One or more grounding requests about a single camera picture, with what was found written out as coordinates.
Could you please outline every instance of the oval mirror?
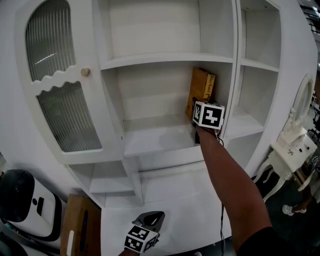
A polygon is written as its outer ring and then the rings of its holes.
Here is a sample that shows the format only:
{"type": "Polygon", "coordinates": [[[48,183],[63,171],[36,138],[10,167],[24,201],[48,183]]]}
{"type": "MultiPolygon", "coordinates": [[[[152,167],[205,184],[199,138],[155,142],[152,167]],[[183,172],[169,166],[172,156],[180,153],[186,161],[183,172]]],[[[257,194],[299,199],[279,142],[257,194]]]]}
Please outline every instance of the oval mirror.
{"type": "Polygon", "coordinates": [[[294,121],[297,123],[303,122],[307,117],[309,105],[313,94],[312,75],[307,73],[303,78],[299,91],[295,97],[293,108],[295,110],[294,121]]]}

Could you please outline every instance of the black sleeve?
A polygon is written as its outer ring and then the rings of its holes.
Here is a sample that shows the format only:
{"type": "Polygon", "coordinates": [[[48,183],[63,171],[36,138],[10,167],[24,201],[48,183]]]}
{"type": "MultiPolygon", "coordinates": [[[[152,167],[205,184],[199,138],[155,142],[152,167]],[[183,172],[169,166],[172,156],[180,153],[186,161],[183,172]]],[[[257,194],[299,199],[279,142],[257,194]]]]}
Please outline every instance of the black sleeve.
{"type": "Polygon", "coordinates": [[[280,238],[272,227],[261,229],[240,247],[238,256],[295,256],[293,248],[280,238]]]}

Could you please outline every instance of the fluted glass panel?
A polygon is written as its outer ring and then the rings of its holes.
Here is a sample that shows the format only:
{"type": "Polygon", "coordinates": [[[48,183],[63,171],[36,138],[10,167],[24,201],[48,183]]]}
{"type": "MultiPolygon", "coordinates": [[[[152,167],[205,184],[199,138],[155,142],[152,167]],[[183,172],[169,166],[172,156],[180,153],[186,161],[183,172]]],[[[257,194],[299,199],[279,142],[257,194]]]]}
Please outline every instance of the fluted glass panel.
{"type": "Polygon", "coordinates": [[[101,149],[80,82],[66,82],[37,96],[45,119],[64,152],[101,149]]]}
{"type": "Polygon", "coordinates": [[[76,63],[71,33],[70,6],[65,0],[48,0],[31,16],[25,33],[32,81],[41,81],[76,63]]]}

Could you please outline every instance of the cabinet door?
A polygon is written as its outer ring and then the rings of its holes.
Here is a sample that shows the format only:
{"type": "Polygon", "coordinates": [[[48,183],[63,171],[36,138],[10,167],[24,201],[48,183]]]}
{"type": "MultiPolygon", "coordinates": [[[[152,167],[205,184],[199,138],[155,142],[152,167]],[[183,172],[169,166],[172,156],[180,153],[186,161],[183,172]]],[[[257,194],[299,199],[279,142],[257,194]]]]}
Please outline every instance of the cabinet door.
{"type": "Polygon", "coordinates": [[[62,164],[123,158],[98,65],[91,0],[30,0],[16,13],[15,56],[34,122],[62,164]]]}

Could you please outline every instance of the gold knob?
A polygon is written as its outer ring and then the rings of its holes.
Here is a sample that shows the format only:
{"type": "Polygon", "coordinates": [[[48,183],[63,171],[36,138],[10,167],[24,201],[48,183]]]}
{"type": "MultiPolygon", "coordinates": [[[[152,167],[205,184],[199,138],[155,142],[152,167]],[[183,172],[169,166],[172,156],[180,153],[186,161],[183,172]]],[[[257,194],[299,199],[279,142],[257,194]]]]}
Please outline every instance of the gold knob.
{"type": "Polygon", "coordinates": [[[81,75],[83,77],[87,77],[87,76],[89,76],[89,74],[90,74],[90,69],[89,68],[85,67],[85,68],[81,69],[81,75]]]}

